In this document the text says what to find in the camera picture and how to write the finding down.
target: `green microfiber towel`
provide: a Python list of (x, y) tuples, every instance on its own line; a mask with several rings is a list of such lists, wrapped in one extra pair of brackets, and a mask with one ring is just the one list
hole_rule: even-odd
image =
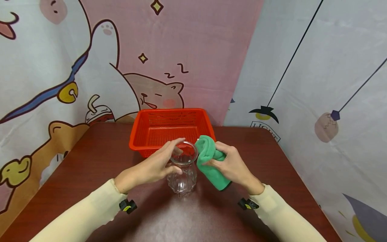
[(221, 151), (218, 151), (215, 148), (214, 140), (207, 136), (201, 135), (199, 140), (196, 141), (195, 146), (199, 152), (199, 156), (197, 158), (197, 167), (207, 179), (219, 190), (222, 191), (228, 187), (230, 184), (230, 180), (220, 173), (218, 169), (213, 166), (203, 165), (207, 161), (214, 159), (218, 161), (224, 161), (226, 158), (226, 154)]

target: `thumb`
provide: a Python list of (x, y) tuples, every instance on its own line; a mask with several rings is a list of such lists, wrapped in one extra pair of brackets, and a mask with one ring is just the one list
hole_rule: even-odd
[(164, 174), (166, 176), (169, 174), (173, 174), (173, 173), (182, 175), (183, 171), (180, 168), (178, 168), (177, 166), (170, 166), (170, 167), (165, 168), (165, 170), (164, 170)]
[(214, 160), (214, 159), (211, 159), (211, 160), (207, 161), (206, 163), (204, 163), (203, 165), (204, 166), (213, 166), (213, 167), (219, 169), (221, 164), (222, 164), (222, 162)]

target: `table surface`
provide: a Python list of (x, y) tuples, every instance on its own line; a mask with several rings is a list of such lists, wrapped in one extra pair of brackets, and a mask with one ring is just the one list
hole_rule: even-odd
[[(132, 124), (97, 123), (33, 197), (0, 241), (29, 241), (66, 209), (141, 162), (129, 149)], [(327, 241), (341, 241), (270, 132), (259, 128), (214, 127), (215, 136), (238, 148), (251, 172), (270, 184)], [(166, 179), (134, 188), (128, 194), (138, 208), (119, 212), (87, 241), (278, 241), (256, 216), (237, 202), (248, 197), (238, 184), (218, 191), (198, 171), (195, 190), (178, 197)]]

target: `cream sleeve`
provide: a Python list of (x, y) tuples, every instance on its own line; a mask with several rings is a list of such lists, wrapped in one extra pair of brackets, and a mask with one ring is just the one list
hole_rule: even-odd
[(322, 235), (289, 206), (274, 189), (265, 185), (260, 195), (250, 196), (259, 205), (255, 213), (283, 242), (326, 242)]
[(119, 203), (126, 197), (110, 179), (67, 209), (30, 242), (84, 242), (94, 230), (113, 220), (120, 210)]

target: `cat tongue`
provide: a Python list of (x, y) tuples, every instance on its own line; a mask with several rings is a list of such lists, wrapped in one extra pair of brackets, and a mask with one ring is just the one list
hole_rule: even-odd
[(153, 108), (153, 109), (156, 109), (157, 106), (153, 103), (146, 103), (149, 107)]
[(7, 23), (0, 22), (0, 34), (10, 39), (15, 38), (15, 33), (12, 31), (11, 26)]

